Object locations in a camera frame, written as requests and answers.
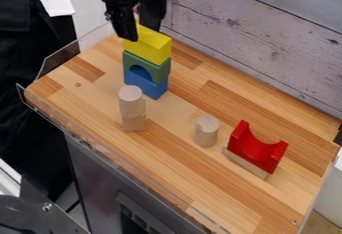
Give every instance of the small wooden cylinder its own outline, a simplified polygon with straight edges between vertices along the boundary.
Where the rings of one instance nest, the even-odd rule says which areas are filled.
[[[124,86],[119,91],[119,108],[125,118],[136,118],[145,115],[145,100],[137,86]]]
[[[213,116],[203,116],[197,119],[194,141],[201,147],[211,147],[217,141],[220,123]]]

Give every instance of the wooden base block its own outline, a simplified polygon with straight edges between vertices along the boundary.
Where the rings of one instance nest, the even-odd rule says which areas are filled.
[[[145,115],[140,115],[135,118],[126,118],[122,116],[122,130],[125,132],[146,130],[145,122]]]
[[[242,166],[243,168],[258,176],[259,178],[266,179],[266,177],[268,176],[268,173],[264,170],[260,169],[259,167],[249,163],[247,160],[227,150],[227,146],[222,148],[222,153],[238,165]]]

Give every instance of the green block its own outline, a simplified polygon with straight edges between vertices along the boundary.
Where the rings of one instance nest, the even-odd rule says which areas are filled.
[[[140,58],[128,51],[123,52],[124,69],[129,70],[132,66],[140,66],[144,68],[152,77],[152,82],[160,84],[166,79],[171,72],[171,58],[168,58],[161,65],[155,65],[150,61]]]

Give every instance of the wooden backdrop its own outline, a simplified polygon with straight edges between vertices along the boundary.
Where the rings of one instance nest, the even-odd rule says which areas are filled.
[[[162,31],[342,119],[342,0],[168,0]]]

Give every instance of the red arch block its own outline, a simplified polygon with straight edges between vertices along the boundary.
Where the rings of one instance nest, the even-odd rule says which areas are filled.
[[[230,136],[230,152],[245,159],[269,174],[273,174],[285,154],[288,143],[266,144],[255,138],[249,124],[242,120]]]

